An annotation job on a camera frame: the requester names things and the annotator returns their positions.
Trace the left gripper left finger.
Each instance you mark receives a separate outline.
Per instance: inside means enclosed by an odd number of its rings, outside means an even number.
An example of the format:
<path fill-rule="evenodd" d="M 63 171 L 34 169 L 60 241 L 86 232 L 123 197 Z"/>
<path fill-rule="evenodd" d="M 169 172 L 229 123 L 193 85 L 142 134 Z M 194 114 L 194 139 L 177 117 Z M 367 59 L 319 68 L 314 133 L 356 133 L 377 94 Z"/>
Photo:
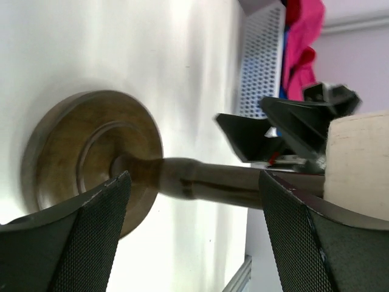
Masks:
<path fill-rule="evenodd" d="M 1 226 L 1 291 L 106 291 L 131 190 L 128 172 Z"/>

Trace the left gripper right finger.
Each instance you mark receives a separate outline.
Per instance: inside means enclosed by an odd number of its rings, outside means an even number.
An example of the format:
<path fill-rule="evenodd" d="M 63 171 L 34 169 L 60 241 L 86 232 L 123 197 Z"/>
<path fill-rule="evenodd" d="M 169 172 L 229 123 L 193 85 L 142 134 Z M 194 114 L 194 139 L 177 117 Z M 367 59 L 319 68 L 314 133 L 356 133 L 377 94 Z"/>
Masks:
<path fill-rule="evenodd" d="M 283 291 L 388 291 L 388 222 L 336 206 L 271 172 L 258 180 Z"/>

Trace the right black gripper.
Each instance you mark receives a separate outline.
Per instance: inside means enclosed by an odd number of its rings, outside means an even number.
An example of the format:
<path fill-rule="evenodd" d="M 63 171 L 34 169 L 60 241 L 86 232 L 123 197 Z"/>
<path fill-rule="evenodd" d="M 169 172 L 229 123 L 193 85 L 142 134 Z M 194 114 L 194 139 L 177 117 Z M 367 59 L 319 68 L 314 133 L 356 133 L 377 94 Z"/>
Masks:
<path fill-rule="evenodd" d="M 352 115 L 361 103 L 355 91 L 344 85 L 318 83 L 303 90 L 304 100 L 265 97 L 260 107 L 267 119 L 220 113 L 216 123 L 242 162 L 271 162 L 288 147 L 305 162 L 294 171 L 324 174 L 326 143 L 332 120 Z M 267 137 L 274 126 L 281 137 Z"/>

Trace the pink baseball cap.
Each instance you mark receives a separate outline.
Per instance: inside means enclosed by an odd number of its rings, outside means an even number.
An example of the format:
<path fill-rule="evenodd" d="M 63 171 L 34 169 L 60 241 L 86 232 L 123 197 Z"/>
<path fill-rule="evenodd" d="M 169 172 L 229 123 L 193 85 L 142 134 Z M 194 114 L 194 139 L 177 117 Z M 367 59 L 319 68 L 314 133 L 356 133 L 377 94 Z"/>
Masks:
<path fill-rule="evenodd" d="M 305 87 L 316 83 L 313 69 L 316 52 L 311 45 L 320 36 L 324 19 L 322 1 L 286 2 L 286 25 L 290 27 L 287 44 L 287 61 L 291 68 L 287 87 L 289 100 L 304 100 Z"/>

